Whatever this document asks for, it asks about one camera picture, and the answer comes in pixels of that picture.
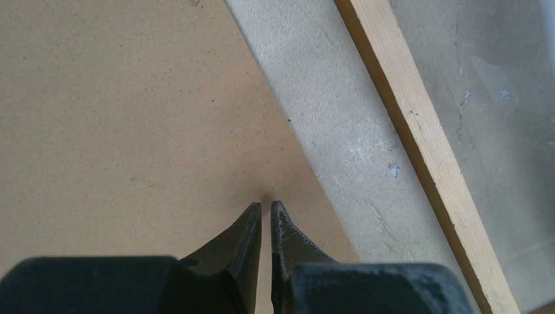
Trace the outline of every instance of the cardboard surface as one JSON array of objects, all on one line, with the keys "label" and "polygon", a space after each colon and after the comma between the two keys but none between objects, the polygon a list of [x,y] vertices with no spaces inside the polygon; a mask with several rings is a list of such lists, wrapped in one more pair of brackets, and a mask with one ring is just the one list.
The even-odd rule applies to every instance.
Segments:
[{"label": "cardboard surface", "polygon": [[[37,255],[184,256],[262,199],[357,260],[223,3],[0,14],[0,273]],[[271,312],[268,219],[258,313]]]}]

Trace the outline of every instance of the hole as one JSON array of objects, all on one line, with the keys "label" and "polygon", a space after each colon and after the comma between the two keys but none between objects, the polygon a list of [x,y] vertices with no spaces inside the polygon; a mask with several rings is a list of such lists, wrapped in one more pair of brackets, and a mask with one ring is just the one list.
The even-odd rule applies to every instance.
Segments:
[{"label": "hole", "polygon": [[193,267],[200,263],[196,258],[184,258],[180,261],[186,267]]}]

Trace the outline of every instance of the gray surface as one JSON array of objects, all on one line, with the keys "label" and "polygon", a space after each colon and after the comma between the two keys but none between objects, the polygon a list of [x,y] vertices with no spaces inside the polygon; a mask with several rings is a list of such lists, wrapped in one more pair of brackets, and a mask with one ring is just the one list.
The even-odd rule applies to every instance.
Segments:
[{"label": "gray surface", "polygon": [[[333,2],[227,2],[361,260],[460,275]],[[547,302],[555,86],[538,3],[391,2],[520,309]]]}]

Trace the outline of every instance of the wood grain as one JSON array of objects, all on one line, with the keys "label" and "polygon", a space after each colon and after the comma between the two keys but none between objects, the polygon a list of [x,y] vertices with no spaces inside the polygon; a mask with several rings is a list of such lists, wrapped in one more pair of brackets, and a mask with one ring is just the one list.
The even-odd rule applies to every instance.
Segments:
[{"label": "wood grain", "polygon": [[483,313],[519,313],[388,0],[335,0]]}]

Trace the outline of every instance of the wooden frame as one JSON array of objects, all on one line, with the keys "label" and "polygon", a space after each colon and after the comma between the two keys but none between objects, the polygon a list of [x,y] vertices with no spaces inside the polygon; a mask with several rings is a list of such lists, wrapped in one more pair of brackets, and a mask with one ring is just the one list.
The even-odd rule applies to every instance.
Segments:
[{"label": "wooden frame", "polygon": [[483,313],[519,313],[388,0],[335,0]]}]

